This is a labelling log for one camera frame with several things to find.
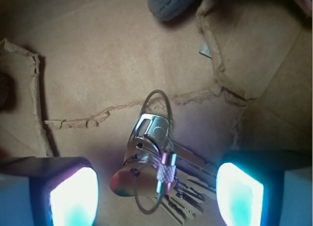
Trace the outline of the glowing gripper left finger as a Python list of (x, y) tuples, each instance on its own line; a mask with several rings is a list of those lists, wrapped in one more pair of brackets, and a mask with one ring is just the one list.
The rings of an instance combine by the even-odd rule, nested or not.
[(98, 176), (84, 157), (0, 160), (2, 226), (91, 226)]

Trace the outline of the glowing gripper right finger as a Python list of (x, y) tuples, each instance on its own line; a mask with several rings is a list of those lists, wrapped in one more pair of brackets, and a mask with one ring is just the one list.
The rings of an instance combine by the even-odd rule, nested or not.
[(231, 151), (216, 176), (219, 212), (228, 226), (311, 226), (311, 151)]

